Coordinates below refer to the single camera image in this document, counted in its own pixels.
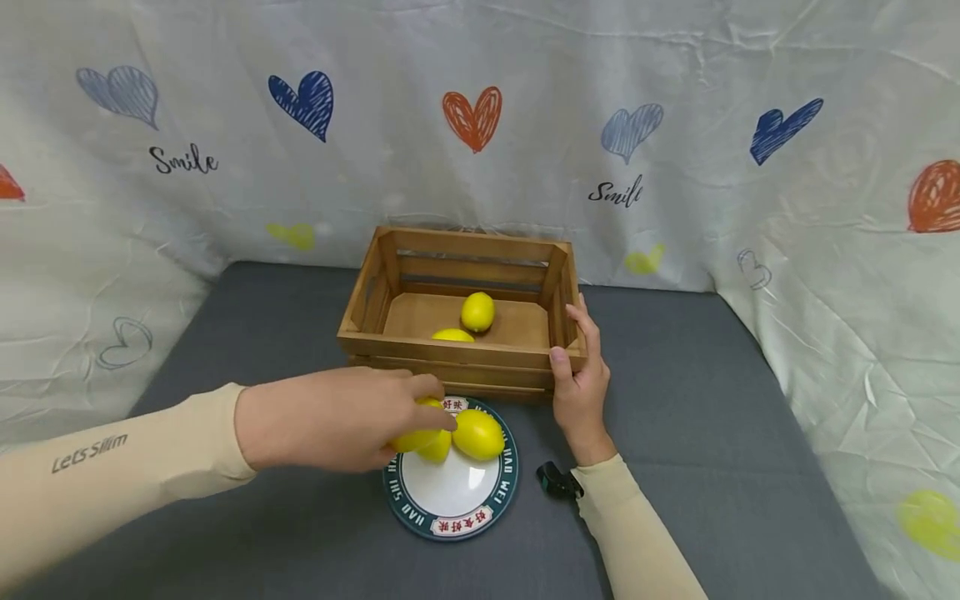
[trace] white plate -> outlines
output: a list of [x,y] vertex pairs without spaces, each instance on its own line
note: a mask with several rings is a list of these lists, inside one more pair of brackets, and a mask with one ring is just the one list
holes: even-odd
[[383,469],[383,485],[390,510],[407,529],[430,540],[459,541],[487,531],[503,515],[514,498],[519,462],[514,436],[489,406],[447,396],[444,408],[454,415],[474,408],[496,419],[503,427],[503,453],[480,462],[452,446],[441,464],[417,452],[397,454]]

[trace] hand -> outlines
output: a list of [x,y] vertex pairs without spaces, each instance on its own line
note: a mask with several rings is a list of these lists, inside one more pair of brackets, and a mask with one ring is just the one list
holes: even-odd
[[417,398],[443,399],[433,375],[351,367],[253,386],[237,399],[237,442],[256,470],[303,465],[361,472],[396,456],[388,441],[419,429],[457,428],[446,411]]
[[563,430],[577,465],[589,467],[613,458],[616,447],[603,422],[610,368],[600,355],[600,329],[587,312],[583,294],[580,295],[580,305],[582,308],[568,304],[566,314],[584,333],[587,362],[574,375],[566,350],[556,347],[550,349],[550,368],[556,382],[554,419]]

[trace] black clip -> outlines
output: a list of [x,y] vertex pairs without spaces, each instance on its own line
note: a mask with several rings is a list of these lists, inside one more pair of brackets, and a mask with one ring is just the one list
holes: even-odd
[[576,500],[584,497],[584,489],[572,473],[561,473],[553,461],[543,463],[537,469],[537,479],[544,492],[560,500]]

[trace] gray fabric surface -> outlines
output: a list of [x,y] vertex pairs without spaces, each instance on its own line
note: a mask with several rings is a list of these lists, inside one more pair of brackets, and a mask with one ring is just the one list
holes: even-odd
[[[227,269],[134,413],[226,382],[342,366],[337,326],[355,272]],[[613,379],[607,421],[712,600],[884,597],[775,377],[716,296],[587,288]],[[181,502],[115,532],[18,598],[603,598],[572,505],[534,471],[571,466],[547,406],[496,404],[520,454],[513,505],[484,535],[421,540],[378,473],[302,468]]]

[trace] beige arm sleeve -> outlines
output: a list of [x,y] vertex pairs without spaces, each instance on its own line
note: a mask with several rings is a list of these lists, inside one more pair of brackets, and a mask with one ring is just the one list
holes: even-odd
[[0,456],[0,595],[138,516],[250,481],[233,427],[242,390]]
[[616,600],[706,600],[670,533],[617,454],[576,468],[580,516],[600,546]]

